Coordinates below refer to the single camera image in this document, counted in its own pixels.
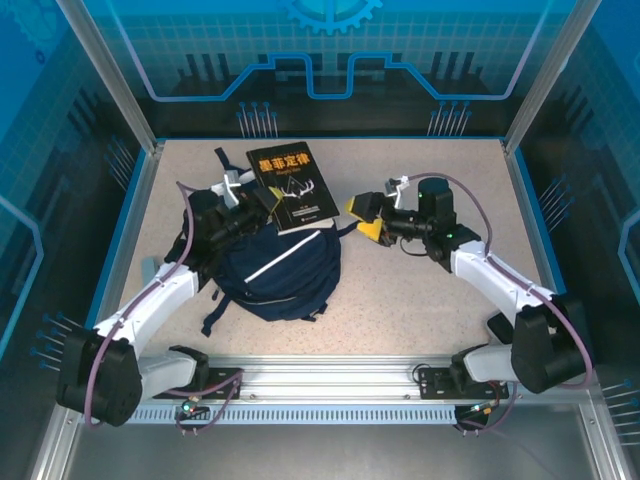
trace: glass panel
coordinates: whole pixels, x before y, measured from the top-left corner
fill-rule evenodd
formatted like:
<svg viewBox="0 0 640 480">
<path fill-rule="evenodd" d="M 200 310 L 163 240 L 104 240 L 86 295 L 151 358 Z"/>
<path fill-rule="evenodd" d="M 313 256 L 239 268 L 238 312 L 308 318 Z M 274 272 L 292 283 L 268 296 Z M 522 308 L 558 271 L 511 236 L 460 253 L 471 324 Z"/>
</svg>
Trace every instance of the glass panel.
<svg viewBox="0 0 640 480">
<path fill-rule="evenodd" d="M 27 478 L 74 327 L 56 314 L 84 323 L 140 148 L 55 2 L 2 5 L 0 464 Z"/>
<path fill-rule="evenodd" d="M 574 0 L 87 5 L 158 136 L 495 136 Z"/>
<path fill-rule="evenodd" d="M 603 0 L 521 146 L 566 288 L 587 309 L 605 387 L 640 379 L 638 18 L 639 3 Z M 636 442 L 637 423 L 623 419 L 637 419 L 637 408 L 618 400 L 615 413 L 630 415 L 615 417 L 628 424 L 621 440 Z"/>
</svg>

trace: book cover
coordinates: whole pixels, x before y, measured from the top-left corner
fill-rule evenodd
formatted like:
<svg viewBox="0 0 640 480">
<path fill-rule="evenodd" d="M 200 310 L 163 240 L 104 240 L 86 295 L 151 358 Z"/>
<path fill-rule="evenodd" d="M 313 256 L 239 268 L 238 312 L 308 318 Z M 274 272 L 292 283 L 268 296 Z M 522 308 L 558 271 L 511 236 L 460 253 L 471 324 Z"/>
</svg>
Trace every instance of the book cover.
<svg viewBox="0 0 640 480">
<path fill-rule="evenodd" d="M 251 150 L 247 157 L 258 183 L 284 194 L 274 212 L 280 232 L 308 228 L 339 215 L 307 142 Z"/>
</svg>

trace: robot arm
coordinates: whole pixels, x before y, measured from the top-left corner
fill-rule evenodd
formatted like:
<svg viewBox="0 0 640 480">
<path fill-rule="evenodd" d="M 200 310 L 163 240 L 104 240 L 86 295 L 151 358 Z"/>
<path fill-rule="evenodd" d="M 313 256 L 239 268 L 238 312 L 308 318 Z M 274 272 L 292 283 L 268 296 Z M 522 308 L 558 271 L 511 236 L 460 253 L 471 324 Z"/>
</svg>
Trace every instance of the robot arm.
<svg viewBox="0 0 640 480">
<path fill-rule="evenodd" d="M 225 175 L 227 190 L 241 183 Z M 140 358 L 140 354 L 169 316 L 212 278 L 225 250 L 262 227 L 282 198 L 278 191 L 266 188 L 220 196 L 216 191 L 219 189 L 212 187 L 189 196 L 193 235 L 181 265 L 176 262 L 187 241 L 179 237 L 154 279 L 127 305 L 93 330 L 69 333 L 58 377 L 56 400 L 60 405 L 82 412 L 89 396 L 92 417 L 119 426 L 141 400 L 169 389 L 200 391 L 207 386 L 209 364 L 201 352 L 176 346 L 156 357 Z M 186 235 L 186 211 L 184 217 Z M 100 359 L 99 349 L 109 335 L 112 340 Z M 99 373 L 89 392 L 90 371 L 97 361 Z"/>
<path fill-rule="evenodd" d="M 574 339 L 539 297 L 578 325 L 584 323 L 581 303 L 536 285 L 487 253 L 479 235 L 457 223 L 453 194 L 445 179 L 419 182 L 417 211 L 397 208 L 406 184 L 407 177 L 389 180 L 386 195 L 358 195 L 347 210 L 362 220 L 358 230 L 383 246 L 398 239 L 421 240 L 434 262 L 469 282 L 499 308 L 501 313 L 487 324 L 499 343 L 453 356 L 450 374 L 458 389 L 464 392 L 473 383 L 490 380 L 518 381 L 541 393 L 584 373 L 585 361 Z"/>
</svg>

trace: beige work surface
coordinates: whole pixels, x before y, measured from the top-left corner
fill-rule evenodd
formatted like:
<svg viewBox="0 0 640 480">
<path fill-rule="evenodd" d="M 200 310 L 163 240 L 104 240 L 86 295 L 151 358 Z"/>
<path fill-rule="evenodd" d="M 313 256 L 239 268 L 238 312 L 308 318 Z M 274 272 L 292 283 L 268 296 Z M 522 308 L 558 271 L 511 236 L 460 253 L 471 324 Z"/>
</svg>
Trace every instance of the beige work surface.
<svg viewBox="0 0 640 480">
<path fill-rule="evenodd" d="M 140 230 L 121 303 L 142 288 L 141 260 L 162 257 L 182 223 L 184 204 L 175 185 L 206 188 L 222 178 L 214 153 L 248 166 L 245 153 L 288 140 L 170 140 L 166 142 Z M 383 191 L 390 177 L 436 171 L 466 184 L 484 206 L 494 229 L 493 251 L 538 281 L 531 247 L 500 143 L 497 140 L 327 139 L 308 140 L 343 216 L 355 194 Z M 417 182 L 406 190 L 406 207 L 417 208 Z M 453 187 L 458 220 L 486 231 L 471 201 Z M 210 282 L 182 305 L 152 338 L 145 354 L 175 344 L 208 354 L 437 354 L 485 342 L 484 322 L 496 308 L 473 287 L 428 258 L 396 246 L 384 248 L 354 232 L 342 240 L 342 278 L 316 323 L 265 322 L 232 304 L 207 338 L 200 329 L 215 308 Z M 407 248 L 418 250 L 418 242 Z"/>
</svg>

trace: purple cable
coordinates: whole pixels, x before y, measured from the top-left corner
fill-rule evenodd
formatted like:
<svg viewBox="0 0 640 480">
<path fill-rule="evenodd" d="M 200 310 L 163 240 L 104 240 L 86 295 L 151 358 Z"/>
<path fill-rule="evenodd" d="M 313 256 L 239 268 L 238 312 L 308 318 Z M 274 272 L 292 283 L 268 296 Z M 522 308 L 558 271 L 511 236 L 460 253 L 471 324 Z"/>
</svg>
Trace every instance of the purple cable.
<svg viewBox="0 0 640 480">
<path fill-rule="evenodd" d="M 233 375 L 231 375 L 229 378 L 227 378 L 223 382 L 220 382 L 217 385 L 214 385 L 212 387 L 206 388 L 205 390 L 202 390 L 200 392 L 185 392 L 183 390 L 167 390 L 165 393 L 168 393 L 170 395 L 175 395 L 177 397 L 204 397 L 205 395 L 209 395 L 210 393 L 217 392 L 221 388 L 226 387 L 237 378 L 242 378 L 243 373 L 244 372 L 240 370 L 239 372 L 236 372 Z"/>
<path fill-rule="evenodd" d="M 501 265 L 499 265 L 492 258 L 490 249 L 491 249 L 491 242 L 493 241 L 493 228 L 491 227 L 491 222 L 489 221 L 489 217 L 485 213 L 484 209 L 482 208 L 482 205 L 480 205 L 480 202 L 478 201 L 476 196 L 473 194 L 473 192 L 471 192 L 471 190 L 469 190 L 459 180 L 456 180 L 455 178 L 449 175 L 446 175 L 444 173 L 435 173 L 435 172 L 420 173 L 418 175 L 410 176 L 409 181 L 417 180 L 418 178 L 426 178 L 426 177 L 444 178 L 456 184 L 458 187 L 464 190 L 464 192 L 469 196 L 471 201 L 474 203 L 474 205 L 478 209 L 478 212 L 480 213 L 482 220 L 484 220 L 484 224 L 487 228 L 487 242 L 484 247 L 484 253 L 485 253 L 487 262 L 489 262 L 489 264 L 493 268 L 495 268 L 503 276 L 505 276 L 512 282 L 514 282 L 520 288 L 529 290 L 529 285 L 527 285 L 525 282 L 520 280 L 518 277 L 515 277 L 508 270 L 505 270 Z M 560 320 L 564 328 L 567 330 L 567 332 L 569 332 L 569 335 L 571 336 L 572 340 L 576 344 L 576 347 L 578 347 L 578 350 L 580 351 L 580 355 L 582 355 L 582 361 L 584 362 L 584 367 L 585 367 L 585 377 L 582 379 L 582 382 L 575 383 L 575 384 L 563 383 L 559 386 L 562 388 L 567 388 L 572 390 L 580 390 L 585 387 L 588 387 L 591 384 L 591 379 L 593 377 L 593 363 L 591 362 L 591 357 L 589 356 L 589 352 L 587 352 L 587 347 L 585 347 L 584 342 L 580 338 L 580 335 L 578 335 L 578 332 L 576 332 L 576 329 L 573 327 L 573 325 L 571 325 L 571 322 L 569 322 L 569 319 L 565 317 L 565 315 L 560 311 L 560 309 L 556 307 L 549 299 L 547 299 L 543 294 L 541 294 L 540 292 L 538 292 L 533 288 L 530 289 L 530 292 L 534 297 L 540 300 L 549 310 L 551 310 L 551 312 L 558 318 L 558 320 Z"/>
<path fill-rule="evenodd" d="M 191 187 L 187 187 L 180 182 L 176 182 L 176 185 L 178 185 L 178 188 L 180 189 L 180 193 L 182 194 L 182 198 L 186 205 L 185 208 L 187 210 L 187 221 L 189 224 L 189 230 L 187 233 L 187 244 L 182 252 L 182 255 L 180 255 L 180 258 L 178 258 L 178 260 L 173 265 L 173 267 L 171 267 L 169 271 L 166 274 L 164 274 L 162 277 L 160 277 L 157 281 L 149 285 L 140 295 L 138 295 L 136 298 L 133 299 L 133 301 L 127 306 L 127 308 L 125 308 L 124 312 L 122 312 L 122 316 L 118 319 L 117 322 L 113 324 L 113 327 L 111 327 L 111 330 L 109 331 L 107 336 L 104 338 L 104 340 L 100 344 L 98 353 L 96 353 L 96 357 L 93 359 L 93 363 L 91 364 L 91 371 L 89 372 L 89 379 L 87 380 L 87 394 L 84 397 L 84 419 L 85 419 L 85 423 L 90 429 L 97 428 L 102 424 L 102 422 L 98 422 L 98 423 L 91 422 L 91 404 L 93 402 L 93 390 L 95 388 L 96 378 L 98 376 L 98 369 L 100 368 L 100 364 L 102 364 L 104 355 L 107 351 L 107 348 L 109 347 L 109 343 L 111 342 L 111 340 L 113 340 L 113 337 L 115 337 L 116 332 L 120 328 L 122 328 L 122 326 L 124 325 L 124 322 L 127 321 L 131 312 L 133 312 L 133 310 L 135 310 L 135 308 L 138 305 L 140 305 L 140 303 L 145 298 L 147 298 L 160 285 L 164 284 L 176 272 L 176 270 L 180 268 L 180 266 L 183 264 L 183 262 L 187 258 L 187 255 L 189 255 L 189 251 L 191 250 L 191 245 L 193 244 L 193 223 L 194 222 L 193 222 L 193 210 L 191 209 L 191 204 L 189 203 L 189 195 L 187 194 L 187 192 L 189 190 L 194 191 L 194 189 Z"/>
<path fill-rule="evenodd" d="M 193 430 L 193 434 L 196 435 L 197 434 L 196 432 L 201 432 L 203 430 L 207 430 L 208 428 L 211 428 L 216 423 L 218 423 L 218 420 L 220 420 L 220 418 L 222 418 L 222 415 L 224 415 L 225 410 L 227 409 L 227 407 L 229 406 L 229 403 L 231 402 L 231 398 L 233 398 L 233 394 L 236 393 L 236 390 L 238 389 L 238 386 L 240 385 L 240 382 L 242 382 L 242 374 L 243 373 L 244 372 L 242 370 L 240 370 L 239 372 L 236 372 L 231 377 L 226 379 L 224 382 L 220 382 L 218 385 L 214 385 L 213 387 L 207 388 L 206 390 L 202 390 L 201 392 L 182 392 L 180 390 L 167 390 L 166 393 L 170 393 L 172 395 L 184 396 L 184 397 L 191 397 L 191 396 L 198 396 L 199 397 L 199 396 L 202 396 L 202 395 L 208 395 L 209 393 L 217 392 L 221 388 L 223 388 L 223 387 L 229 385 L 229 383 L 233 382 L 233 388 L 229 392 L 229 395 L 227 395 L 227 398 L 225 399 L 224 403 L 222 404 L 222 407 L 220 408 L 220 410 L 218 410 L 218 413 L 216 413 L 215 417 L 213 417 L 213 419 L 209 423 L 207 423 L 206 425 L 198 428 L 197 430 L 194 429 Z M 182 426 L 182 424 L 180 423 L 180 416 L 178 416 L 176 418 L 176 427 L 182 432 L 183 435 L 192 432 L 191 430 L 187 430 L 186 428 L 184 428 Z"/>
</svg>

